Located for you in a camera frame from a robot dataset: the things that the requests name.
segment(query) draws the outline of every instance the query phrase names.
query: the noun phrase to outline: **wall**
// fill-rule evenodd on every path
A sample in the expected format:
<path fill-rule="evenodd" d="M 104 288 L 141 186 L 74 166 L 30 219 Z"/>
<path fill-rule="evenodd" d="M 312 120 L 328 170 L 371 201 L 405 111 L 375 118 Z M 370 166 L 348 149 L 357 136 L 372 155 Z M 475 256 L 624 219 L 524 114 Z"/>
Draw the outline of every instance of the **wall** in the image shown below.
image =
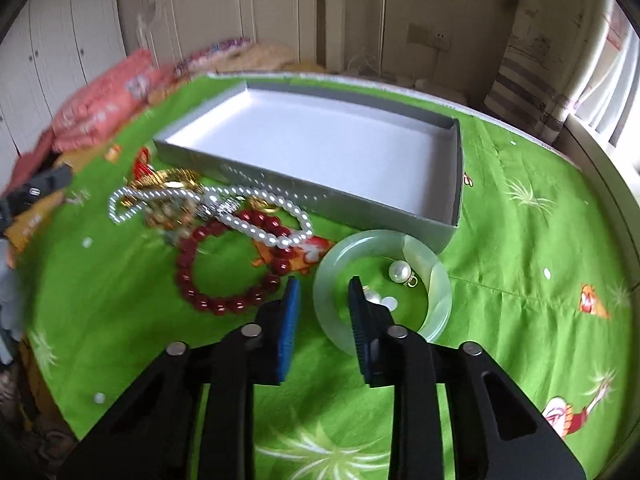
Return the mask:
<path fill-rule="evenodd" d="M 383 69 L 464 92 L 480 105 L 497 73 L 518 0 L 387 0 Z M 136 16 L 143 0 L 118 0 L 125 46 L 137 47 Z M 347 0 L 346 59 L 378 51 L 380 0 Z M 452 37 L 449 52 L 406 44 L 409 23 Z"/>

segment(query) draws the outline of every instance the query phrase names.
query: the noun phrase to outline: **green tablecloth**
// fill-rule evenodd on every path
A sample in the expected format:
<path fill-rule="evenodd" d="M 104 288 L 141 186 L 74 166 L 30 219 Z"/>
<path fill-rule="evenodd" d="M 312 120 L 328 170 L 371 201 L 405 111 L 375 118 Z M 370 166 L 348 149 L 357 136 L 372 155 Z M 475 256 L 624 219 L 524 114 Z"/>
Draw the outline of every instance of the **green tablecloth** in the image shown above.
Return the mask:
<path fill-rule="evenodd" d="M 29 338 L 53 397 L 80 437 L 167 343 L 209 344 L 252 318 L 251 312 L 219 318 L 194 311 L 174 284 L 175 249 L 141 217 L 115 225 L 107 216 L 108 196 L 123 184 L 139 148 L 237 82 L 198 79 L 143 114 L 117 138 L 116 163 L 99 157 L 75 178 L 69 193 L 89 198 L 63 205 L 24 255 L 21 268 L 33 292 Z M 453 308 L 438 343 L 478 341 L 540 410 L 550 418 L 553 408 L 566 415 L 566 428 L 558 431 L 569 433 L 567 444 L 593 477 L 622 437 L 617 429 L 632 373 L 622 261 L 594 193 L 567 161 L 506 129 L 400 94 L 352 89 L 460 120 L 466 178 L 460 228 L 441 255 Z M 312 220 L 316 234 L 334 242 L 354 232 Z M 264 273 L 250 265 L 257 252 L 239 234 L 208 238 L 202 248 L 194 275 L 205 292 L 237 294 Z M 356 270 L 388 292 L 379 262 Z M 257 478 L 386 478 L 392 391 L 366 387 L 356 359 L 324 336 L 312 304 L 313 273 L 302 277 L 289 378 L 279 388 L 256 391 Z M 402 298 L 396 321 L 418 328 L 422 319 Z M 94 402 L 97 392 L 106 395 L 105 404 Z M 445 408 L 442 419 L 452 475 Z"/>

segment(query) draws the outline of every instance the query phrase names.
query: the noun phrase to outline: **silver bolt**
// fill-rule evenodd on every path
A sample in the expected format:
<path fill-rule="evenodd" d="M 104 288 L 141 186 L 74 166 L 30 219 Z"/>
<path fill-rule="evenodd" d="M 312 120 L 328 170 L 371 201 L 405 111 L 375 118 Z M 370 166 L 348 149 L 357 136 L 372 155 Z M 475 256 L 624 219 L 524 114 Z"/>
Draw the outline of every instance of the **silver bolt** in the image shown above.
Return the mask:
<path fill-rule="evenodd" d="M 262 333 L 262 327 L 255 323 L 249 323 L 240 329 L 244 337 L 257 337 Z"/>
<path fill-rule="evenodd" d="M 467 341 L 462 345 L 463 351 L 469 355 L 480 355 L 482 353 L 482 347 L 478 343 L 473 341 Z"/>
<path fill-rule="evenodd" d="M 187 351 L 187 345 L 182 341 L 174 341 L 166 348 L 166 352 L 174 357 L 182 355 Z"/>
<path fill-rule="evenodd" d="M 406 337 L 408 332 L 407 329 L 402 325 L 393 325 L 386 329 L 386 333 L 388 333 L 391 337 L 395 339 L 402 339 Z"/>

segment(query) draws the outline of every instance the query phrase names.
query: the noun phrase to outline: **wardrobe door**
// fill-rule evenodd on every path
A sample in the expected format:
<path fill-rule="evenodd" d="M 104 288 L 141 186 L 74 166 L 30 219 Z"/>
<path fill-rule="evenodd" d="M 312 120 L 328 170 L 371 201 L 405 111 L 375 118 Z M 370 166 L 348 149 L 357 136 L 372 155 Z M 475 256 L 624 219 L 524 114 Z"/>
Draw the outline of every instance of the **wardrobe door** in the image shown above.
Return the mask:
<path fill-rule="evenodd" d="M 44 97 L 55 115 L 86 85 L 71 17 L 71 0 L 31 0 L 31 43 Z"/>
<path fill-rule="evenodd" d="M 14 140 L 11 138 L 9 128 L 4 123 L 4 115 L 0 110 L 0 194 L 9 183 L 16 158 L 18 158 L 18 150 L 15 149 Z"/>
<path fill-rule="evenodd" d="M 76 43 L 90 82 L 126 57 L 116 0 L 71 0 Z"/>
<path fill-rule="evenodd" d="M 20 152 L 34 147 L 51 121 L 31 49 L 30 2 L 0 43 L 0 108 Z"/>

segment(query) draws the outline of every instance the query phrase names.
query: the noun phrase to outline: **white headboard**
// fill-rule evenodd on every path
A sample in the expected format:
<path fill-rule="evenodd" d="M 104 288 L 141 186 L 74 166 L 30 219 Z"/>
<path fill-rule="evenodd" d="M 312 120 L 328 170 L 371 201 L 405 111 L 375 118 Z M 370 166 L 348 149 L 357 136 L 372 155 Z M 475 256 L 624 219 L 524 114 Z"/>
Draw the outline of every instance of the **white headboard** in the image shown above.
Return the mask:
<path fill-rule="evenodd" d="M 298 60 L 318 62 L 318 23 L 324 23 L 330 72 L 344 67 L 345 0 L 153 0 L 138 17 L 138 41 L 158 64 L 178 62 L 217 41 L 244 36 L 290 46 Z"/>

